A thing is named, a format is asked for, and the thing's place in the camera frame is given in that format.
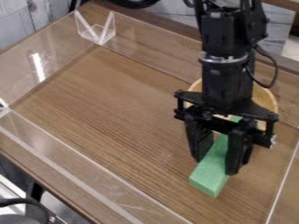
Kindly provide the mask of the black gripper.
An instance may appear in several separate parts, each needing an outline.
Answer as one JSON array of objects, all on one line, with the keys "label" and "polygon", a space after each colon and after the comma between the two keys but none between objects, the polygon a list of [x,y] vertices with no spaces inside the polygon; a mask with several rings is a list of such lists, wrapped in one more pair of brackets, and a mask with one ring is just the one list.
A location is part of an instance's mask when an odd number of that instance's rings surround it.
[{"label": "black gripper", "polygon": [[[252,101],[255,66],[248,56],[227,60],[204,56],[201,63],[201,91],[177,91],[175,118],[184,121],[191,156],[200,162],[213,144],[213,132],[228,135],[225,173],[232,176],[248,163],[253,144],[269,147],[276,113]],[[217,118],[236,116],[236,121]],[[257,128],[265,122],[265,130]]]}]

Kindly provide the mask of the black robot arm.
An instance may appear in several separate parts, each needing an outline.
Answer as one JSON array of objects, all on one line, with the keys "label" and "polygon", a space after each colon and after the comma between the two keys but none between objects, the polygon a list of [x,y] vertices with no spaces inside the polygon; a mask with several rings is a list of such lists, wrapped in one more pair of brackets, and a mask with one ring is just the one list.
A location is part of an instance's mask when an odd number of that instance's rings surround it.
[{"label": "black robot arm", "polygon": [[239,173],[255,145],[269,147],[277,113],[252,100],[257,42],[267,37],[267,16],[260,0],[221,6],[193,0],[201,38],[201,90],[176,91],[175,118],[184,122],[193,159],[200,162],[213,144],[213,133],[228,136],[224,171]]}]

